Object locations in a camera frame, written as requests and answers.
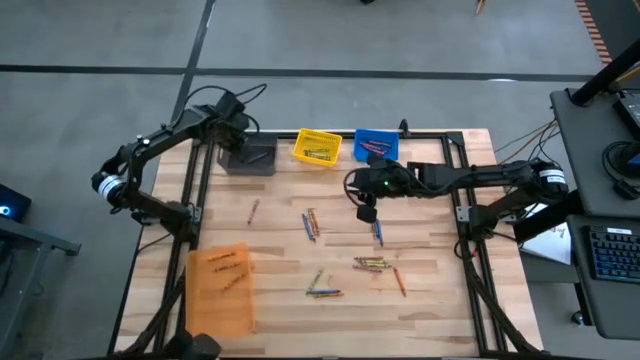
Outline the thick black pole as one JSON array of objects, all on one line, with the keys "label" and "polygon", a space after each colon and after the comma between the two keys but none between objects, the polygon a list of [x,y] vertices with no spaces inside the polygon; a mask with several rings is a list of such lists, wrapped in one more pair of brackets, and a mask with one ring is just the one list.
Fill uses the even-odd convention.
[{"label": "thick black pole", "polygon": [[583,106],[640,61],[640,38],[594,75],[581,88],[569,94],[574,105]]},{"label": "thick black pole", "polygon": [[525,218],[513,226],[518,244],[524,243],[539,234],[566,221],[569,215],[581,215],[584,212],[578,190],[570,192],[563,200]]}]

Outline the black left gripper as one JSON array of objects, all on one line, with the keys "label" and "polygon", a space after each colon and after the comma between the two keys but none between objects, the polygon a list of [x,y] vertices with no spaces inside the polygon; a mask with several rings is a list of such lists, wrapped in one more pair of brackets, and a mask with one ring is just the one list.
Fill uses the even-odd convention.
[{"label": "black left gripper", "polygon": [[244,159],[245,131],[249,128],[249,117],[244,113],[246,106],[233,93],[225,92],[215,105],[201,105],[200,109],[212,118],[206,129],[222,147],[222,159],[228,160],[232,154]]}]

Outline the grey desk top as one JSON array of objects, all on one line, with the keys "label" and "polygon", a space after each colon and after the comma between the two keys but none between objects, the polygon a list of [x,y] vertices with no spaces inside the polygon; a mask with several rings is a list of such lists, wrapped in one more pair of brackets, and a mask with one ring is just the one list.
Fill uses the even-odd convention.
[{"label": "grey desk top", "polygon": [[614,110],[616,100],[614,95],[601,94],[582,107],[570,100],[566,90],[550,94],[584,212],[602,217],[640,218],[640,199],[625,200],[617,195],[601,162],[608,145],[633,139]]}]

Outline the dark grey plastic bin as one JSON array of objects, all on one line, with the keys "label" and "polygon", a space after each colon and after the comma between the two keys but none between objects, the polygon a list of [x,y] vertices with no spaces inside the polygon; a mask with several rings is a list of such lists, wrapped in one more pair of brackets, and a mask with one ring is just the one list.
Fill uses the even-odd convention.
[{"label": "dark grey plastic bin", "polygon": [[[236,176],[272,176],[275,173],[275,160],[277,157],[278,137],[274,134],[258,134],[249,137],[245,141],[245,158],[238,159],[233,154],[228,160],[222,159],[222,149],[217,156],[217,163],[228,175]],[[271,159],[267,163],[249,165],[247,160],[251,157],[270,152]]]}]

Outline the dark device with blue light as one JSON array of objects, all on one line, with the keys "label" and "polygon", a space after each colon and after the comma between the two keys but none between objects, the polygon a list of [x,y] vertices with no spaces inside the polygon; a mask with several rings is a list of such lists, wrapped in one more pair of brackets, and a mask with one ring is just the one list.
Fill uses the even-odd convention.
[{"label": "dark device with blue light", "polygon": [[22,222],[31,203],[29,197],[0,184],[0,217]]}]

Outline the red-orange crayon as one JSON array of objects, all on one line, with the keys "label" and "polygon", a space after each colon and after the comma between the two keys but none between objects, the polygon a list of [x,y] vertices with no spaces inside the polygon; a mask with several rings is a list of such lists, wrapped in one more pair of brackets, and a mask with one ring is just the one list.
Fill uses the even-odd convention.
[{"label": "red-orange crayon", "polygon": [[232,289],[233,287],[238,286],[239,284],[241,284],[243,281],[248,279],[248,274],[247,273],[241,273],[237,276],[235,276],[233,279],[231,279],[230,281],[228,281],[222,288],[221,288],[221,292],[225,293],[227,291],[229,291],[230,289]]}]

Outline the black handheld device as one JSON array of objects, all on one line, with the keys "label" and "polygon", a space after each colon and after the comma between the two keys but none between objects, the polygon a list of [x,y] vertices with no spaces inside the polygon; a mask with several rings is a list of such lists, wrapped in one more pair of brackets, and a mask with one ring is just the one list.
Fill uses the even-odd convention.
[{"label": "black handheld device", "polygon": [[186,331],[174,335],[164,347],[167,358],[173,360],[218,360],[221,350],[209,335],[193,336]]}]

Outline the orange translucent plastic bin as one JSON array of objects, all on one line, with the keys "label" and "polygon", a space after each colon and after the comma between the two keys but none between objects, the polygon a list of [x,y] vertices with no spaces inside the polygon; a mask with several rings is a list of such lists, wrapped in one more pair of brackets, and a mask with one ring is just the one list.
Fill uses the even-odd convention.
[{"label": "orange translucent plastic bin", "polygon": [[[236,256],[216,262],[207,258],[228,252]],[[214,268],[239,262],[236,268],[212,272]],[[221,288],[235,276],[247,273],[248,279],[229,291]],[[248,245],[237,243],[191,251],[186,264],[186,329],[193,335],[239,337],[255,327],[252,262]]]}]

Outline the grey metal stand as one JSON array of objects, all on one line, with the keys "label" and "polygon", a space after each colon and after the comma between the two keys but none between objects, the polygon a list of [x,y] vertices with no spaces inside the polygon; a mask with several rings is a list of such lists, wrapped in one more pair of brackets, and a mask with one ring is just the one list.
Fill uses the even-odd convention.
[{"label": "grey metal stand", "polygon": [[0,256],[0,360],[8,360],[50,252],[77,256],[81,245],[6,218],[0,242],[11,249],[5,264]]}]

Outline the grey keyboard shelf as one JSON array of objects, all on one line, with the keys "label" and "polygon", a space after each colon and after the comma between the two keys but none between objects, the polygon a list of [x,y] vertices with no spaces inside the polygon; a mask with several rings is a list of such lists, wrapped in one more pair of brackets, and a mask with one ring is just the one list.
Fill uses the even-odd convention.
[{"label": "grey keyboard shelf", "polygon": [[626,228],[640,233],[640,222],[571,215],[567,218],[567,226],[585,323],[594,326],[604,338],[640,341],[640,284],[594,279],[587,234],[589,226]]}]

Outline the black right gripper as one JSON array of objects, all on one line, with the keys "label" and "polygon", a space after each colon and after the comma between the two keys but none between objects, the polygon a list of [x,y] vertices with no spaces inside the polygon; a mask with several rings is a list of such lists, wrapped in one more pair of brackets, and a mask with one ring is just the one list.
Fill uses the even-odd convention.
[{"label": "black right gripper", "polygon": [[[391,160],[381,160],[370,167],[356,169],[353,179],[347,183],[347,192],[356,196],[395,198],[409,196],[413,187],[410,173],[405,167]],[[375,223],[377,209],[373,206],[359,205],[356,217],[365,223]]]}]

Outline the yellow plastic basket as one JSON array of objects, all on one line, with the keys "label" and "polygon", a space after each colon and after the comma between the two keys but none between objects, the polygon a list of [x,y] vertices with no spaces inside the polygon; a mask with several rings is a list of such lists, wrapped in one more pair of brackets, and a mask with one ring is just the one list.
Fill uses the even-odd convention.
[{"label": "yellow plastic basket", "polygon": [[[339,158],[341,145],[342,137],[340,135],[319,130],[301,128],[294,145],[293,156],[301,162],[324,167],[333,167]],[[304,149],[317,148],[330,149],[331,152],[328,155],[331,157],[331,160],[322,161],[304,156]]]}]

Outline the backlit black keyboard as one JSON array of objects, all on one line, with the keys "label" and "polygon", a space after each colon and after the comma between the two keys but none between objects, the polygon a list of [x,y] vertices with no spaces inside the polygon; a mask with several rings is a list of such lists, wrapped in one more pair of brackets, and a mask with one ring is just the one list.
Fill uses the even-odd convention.
[{"label": "backlit black keyboard", "polygon": [[594,279],[640,284],[640,233],[589,226],[587,234]]}]

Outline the blue plastic basket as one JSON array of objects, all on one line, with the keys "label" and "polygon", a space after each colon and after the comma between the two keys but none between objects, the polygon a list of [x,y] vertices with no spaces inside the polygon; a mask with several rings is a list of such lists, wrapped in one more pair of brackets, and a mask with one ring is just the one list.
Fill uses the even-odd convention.
[{"label": "blue plastic basket", "polygon": [[360,146],[360,142],[382,142],[391,144],[392,148],[386,151],[384,159],[397,160],[399,156],[399,134],[396,132],[357,129],[354,134],[354,157],[358,162],[366,162],[370,153]]}]

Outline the white paper sheet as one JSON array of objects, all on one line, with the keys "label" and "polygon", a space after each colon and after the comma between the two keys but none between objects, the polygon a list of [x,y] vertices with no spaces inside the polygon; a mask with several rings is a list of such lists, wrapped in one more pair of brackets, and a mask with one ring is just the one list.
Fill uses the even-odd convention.
[{"label": "white paper sheet", "polygon": [[567,223],[562,223],[523,243],[521,249],[531,255],[564,265],[572,264],[572,240]]}]

